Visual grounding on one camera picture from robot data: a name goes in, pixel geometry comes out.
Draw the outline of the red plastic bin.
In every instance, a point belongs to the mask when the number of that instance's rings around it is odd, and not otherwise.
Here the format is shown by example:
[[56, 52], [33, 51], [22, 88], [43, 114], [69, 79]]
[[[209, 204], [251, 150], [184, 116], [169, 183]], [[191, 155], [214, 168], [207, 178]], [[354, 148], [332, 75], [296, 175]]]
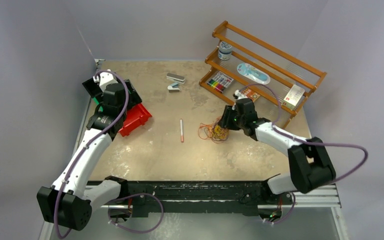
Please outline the red plastic bin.
[[152, 117], [151, 113], [139, 103], [127, 111], [123, 127], [118, 131], [122, 137], [129, 136], [135, 129], [144, 126]]

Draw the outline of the green plastic bin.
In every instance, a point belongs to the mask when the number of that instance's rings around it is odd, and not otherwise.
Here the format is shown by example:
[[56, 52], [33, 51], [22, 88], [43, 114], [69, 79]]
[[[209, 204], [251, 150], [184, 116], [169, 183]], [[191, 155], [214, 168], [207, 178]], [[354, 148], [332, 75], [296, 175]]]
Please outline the green plastic bin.
[[95, 97], [93, 100], [94, 100], [94, 102], [96, 103], [96, 107], [95, 107], [94, 112], [95, 112], [95, 113], [98, 113], [98, 112], [100, 112], [101, 109], [102, 109], [103, 102], [102, 102], [102, 100], [100, 100], [100, 99], [98, 99], [98, 98], [96, 98], [96, 97]]

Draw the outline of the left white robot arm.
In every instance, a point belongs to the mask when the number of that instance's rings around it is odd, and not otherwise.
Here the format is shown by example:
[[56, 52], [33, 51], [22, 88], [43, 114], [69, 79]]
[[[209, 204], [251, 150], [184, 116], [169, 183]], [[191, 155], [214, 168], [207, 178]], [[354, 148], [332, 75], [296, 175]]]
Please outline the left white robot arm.
[[142, 102], [129, 79], [108, 83], [101, 94], [101, 101], [89, 118], [69, 165], [51, 187], [42, 186], [37, 192], [38, 205], [46, 222], [80, 231], [92, 213], [105, 203], [112, 200], [122, 205], [129, 199], [129, 191], [123, 187], [126, 180], [114, 176], [86, 189], [102, 154], [123, 128], [127, 111]]

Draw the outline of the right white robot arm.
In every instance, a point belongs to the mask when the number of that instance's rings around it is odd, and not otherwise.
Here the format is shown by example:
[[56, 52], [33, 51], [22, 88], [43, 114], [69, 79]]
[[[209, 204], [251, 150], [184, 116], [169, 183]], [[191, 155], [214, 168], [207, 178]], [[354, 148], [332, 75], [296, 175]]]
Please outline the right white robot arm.
[[269, 119], [258, 117], [254, 102], [249, 98], [226, 105], [217, 124], [231, 131], [242, 130], [246, 136], [271, 146], [288, 158], [289, 172], [272, 176], [263, 183], [260, 196], [268, 204], [278, 200], [282, 193], [306, 194], [336, 178], [336, 170], [320, 138], [305, 138], [278, 129]]

